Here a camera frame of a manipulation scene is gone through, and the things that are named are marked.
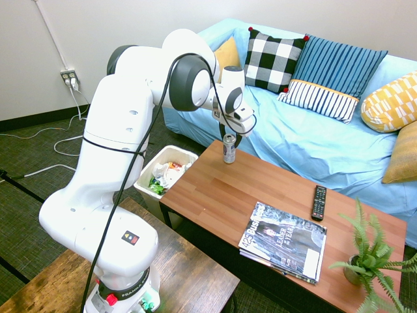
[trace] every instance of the yellow patterned pillow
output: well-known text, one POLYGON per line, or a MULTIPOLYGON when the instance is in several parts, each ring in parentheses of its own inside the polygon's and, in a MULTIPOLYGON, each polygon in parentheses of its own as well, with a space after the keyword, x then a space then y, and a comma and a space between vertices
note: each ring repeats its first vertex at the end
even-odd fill
POLYGON ((383 183, 417 181, 417 122, 399 131, 383 183))
POLYGON ((417 70, 370 94, 361 116, 377 132, 393 132, 417 120, 417 70))
POLYGON ((220 76, 218 83, 222 79, 223 68, 225 67, 241 67, 239 62, 239 54, 237 52, 236 42, 233 37, 230 37, 228 41, 222 44, 214 52, 217 60, 219 61, 220 76))

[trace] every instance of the wooden tabletop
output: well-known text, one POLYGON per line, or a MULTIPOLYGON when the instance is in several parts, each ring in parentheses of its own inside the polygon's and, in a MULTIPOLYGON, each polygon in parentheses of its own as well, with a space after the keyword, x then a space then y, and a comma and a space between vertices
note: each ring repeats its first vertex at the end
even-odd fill
MULTIPOLYGON (((161 202, 238 248, 257 201, 311 220, 315 186, 312 181, 238 149, 235 162, 226 164, 223 144, 216 140, 161 202)), ((406 222, 368 205, 363 205, 363 208, 367 216, 370 213, 378 216, 387 243, 395 248, 392 260, 402 260, 406 222)), ((352 243, 353 227, 338 213, 354 217, 355 201, 328 189, 324 220, 320 222, 328 232, 319 283, 314 286, 287 277, 341 310, 356 312, 366 295, 364 290, 347 282, 341 268, 328 268, 335 261, 347 261, 349 256, 357 253, 352 243)), ((393 278, 398 294, 401 273, 386 273, 393 278)), ((375 287, 385 297, 382 288, 376 283, 375 287)))
MULTIPOLYGON (((161 276, 158 312, 220 312, 239 279, 132 199, 124 200, 120 206, 139 215, 158 232, 154 260, 161 276)), ((1 306, 0 312, 78 313, 90 266, 87 260, 67 250, 1 306)))

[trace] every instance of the black remote control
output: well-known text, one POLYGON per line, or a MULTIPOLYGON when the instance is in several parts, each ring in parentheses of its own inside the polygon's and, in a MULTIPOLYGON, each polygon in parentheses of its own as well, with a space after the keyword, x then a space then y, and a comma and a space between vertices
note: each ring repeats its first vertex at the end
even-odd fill
POLYGON ((315 187, 313 212, 311 218, 314 220, 321 221, 324 218, 324 205, 326 204, 326 188, 317 185, 315 187))

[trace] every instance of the throw pillow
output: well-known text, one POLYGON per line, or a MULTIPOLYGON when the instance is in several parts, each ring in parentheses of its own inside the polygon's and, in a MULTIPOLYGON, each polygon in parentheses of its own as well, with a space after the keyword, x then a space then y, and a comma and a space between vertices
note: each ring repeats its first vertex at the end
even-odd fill
POLYGON ((278 100, 350 123, 361 94, 387 53, 309 36, 289 90, 278 100))
POLYGON ((240 67, 239 54, 237 52, 236 42, 233 37, 222 44, 215 52, 217 60, 219 61, 220 76, 218 83, 222 80, 222 72, 225 67, 240 67))
POLYGON ((383 183, 417 181, 417 122, 403 127, 392 151, 383 183))
POLYGON ((246 85, 280 93, 288 87, 305 45, 303 38, 280 39, 249 28, 250 38, 244 71, 246 85))
POLYGON ((393 132, 417 120, 417 70, 370 94, 361 116, 377 132, 393 132))

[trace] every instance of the sofa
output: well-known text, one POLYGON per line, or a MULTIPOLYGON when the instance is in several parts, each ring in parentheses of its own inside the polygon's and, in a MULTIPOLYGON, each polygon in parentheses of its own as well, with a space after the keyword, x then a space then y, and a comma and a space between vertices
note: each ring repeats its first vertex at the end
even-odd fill
MULTIPOLYGON (((249 27, 276 38, 305 35, 234 19, 223 20, 199 35, 214 52, 233 37, 243 67, 249 27)), ((247 81, 244 100, 254 110, 257 124, 238 148, 406 221, 406 244, 417 248, 417 181, 382 182, 399 131, 377 132, 364 123, 361 114, 364 99, 416 69, 416 61, 389 54, 382 57, 348 123, 279 101, 277 92, 248 85, 247 81)), ((208 110, 178 112, 164 108, 164 120, 168 129, 206 147, 222 140, 218 122, 208 110)))

